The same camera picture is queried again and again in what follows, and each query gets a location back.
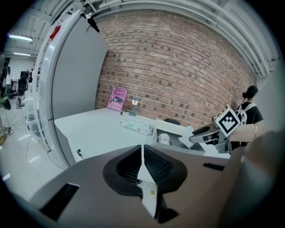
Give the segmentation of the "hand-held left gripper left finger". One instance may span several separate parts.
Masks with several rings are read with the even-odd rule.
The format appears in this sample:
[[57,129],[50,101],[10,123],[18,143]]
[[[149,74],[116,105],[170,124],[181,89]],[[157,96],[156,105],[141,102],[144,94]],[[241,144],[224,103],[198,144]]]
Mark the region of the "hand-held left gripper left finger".
[[125,147],[87,158],[70,166],[38,190],[30,204],[40,212],[66,185],[78,186],[58,219],[65,228],[155,228],[154,220],[138,196],[115,192],[103,178],[107,162],[134,149]]

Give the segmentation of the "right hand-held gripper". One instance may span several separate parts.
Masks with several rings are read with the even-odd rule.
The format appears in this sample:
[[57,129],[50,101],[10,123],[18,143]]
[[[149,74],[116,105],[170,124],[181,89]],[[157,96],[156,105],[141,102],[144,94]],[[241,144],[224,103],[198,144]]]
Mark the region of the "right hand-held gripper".
[[231,153],[232,146],[229,135],[240,125],[240,120],[234,110],[227,104],[221,109],[212,124],[194,130],[189,137],[192,143],[206,143],[215,146],[219,154]]

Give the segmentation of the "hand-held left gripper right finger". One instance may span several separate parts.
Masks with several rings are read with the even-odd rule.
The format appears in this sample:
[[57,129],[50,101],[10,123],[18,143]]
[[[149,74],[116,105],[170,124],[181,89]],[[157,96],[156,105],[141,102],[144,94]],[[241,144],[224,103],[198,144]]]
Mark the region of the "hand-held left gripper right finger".
[[174,159],[184,164],[187,176],[177,190],[182,175],[174,165],[171,174],[163,183],[157,183],[159,194],[168,206],[167,215],[172,211],[176,217],[160,224],[154,219],[143,222],[145,228],[217,228],[222,213],[236,184],[241,169],[242,148],[236,149],[230,159],[213,158],[167,149],[144,146],[145,150],[157,153],[163,159]]

